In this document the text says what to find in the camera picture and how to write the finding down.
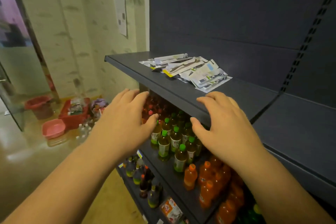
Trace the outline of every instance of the pink plastic tray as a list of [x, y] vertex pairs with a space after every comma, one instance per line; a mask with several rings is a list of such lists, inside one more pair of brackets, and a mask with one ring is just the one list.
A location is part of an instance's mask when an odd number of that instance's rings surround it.
[[61, 119], [55, 119], [45, 122], [42, 125], [42, 135], [46, 139], [52, 139], [64, 134], [65, 124]]

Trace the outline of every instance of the hand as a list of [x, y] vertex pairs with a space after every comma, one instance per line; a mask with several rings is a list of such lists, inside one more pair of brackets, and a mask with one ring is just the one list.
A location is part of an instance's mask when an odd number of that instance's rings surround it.
[[237, 102], [221, 92], [211, 92], [197, 101], [208, 109], [210, 131], [196, 118], [190, 118], [192, 130], [205, 147], [229, 166], [235, 168], [250, 153], [265, 151], [257, 133]]
[[154, 114], [146, 124], [141, 124], [142, 108], [148, 94], [148, 91], [139, 94], [139, 90], [125, 89], [116, 95], [87, 139], [92, 147], [106, 156], [117, 154], [118, 159], [134, 154], [149, 138], [158, 119], [158, 114]]

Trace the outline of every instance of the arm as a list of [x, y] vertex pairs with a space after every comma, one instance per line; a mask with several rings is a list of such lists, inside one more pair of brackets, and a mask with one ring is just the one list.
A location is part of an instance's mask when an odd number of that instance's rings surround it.
[[232, 98], [211, 92], [197, 100], [209, 111], [211, 129], [205, 130], [196, 118], [191, 118], [194, 133], [242, 177], [267, 223], [335, 223], [266, 151], [245, 113]]
[[119, 93], [86, 142], [3, 223], [81, 223], [110, 172], [149, 137], [156, 125], [157, 115], [141, 125], [148, 92], [138, 93], [138, 90]]

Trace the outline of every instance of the snack package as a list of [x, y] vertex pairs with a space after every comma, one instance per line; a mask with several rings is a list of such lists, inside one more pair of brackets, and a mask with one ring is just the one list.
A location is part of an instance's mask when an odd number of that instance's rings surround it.
[[160, 209], [171, 224], [177, 223], [183, 215], [182, 211], [171, 197], [167, 198], [167, 200], [160, 205]]

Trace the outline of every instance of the right hand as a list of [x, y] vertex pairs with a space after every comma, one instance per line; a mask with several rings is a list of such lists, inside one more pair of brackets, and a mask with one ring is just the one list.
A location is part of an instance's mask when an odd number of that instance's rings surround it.
[[257, 133], [237, 102], [221, 92], [210, 92], [197, 101], [208, 109], [210, 131], [204, 129], [194, 117], [190, 118], [192, 130], [203, 145], [214, 155], [236, 168], [251, 153], [265, 151]]

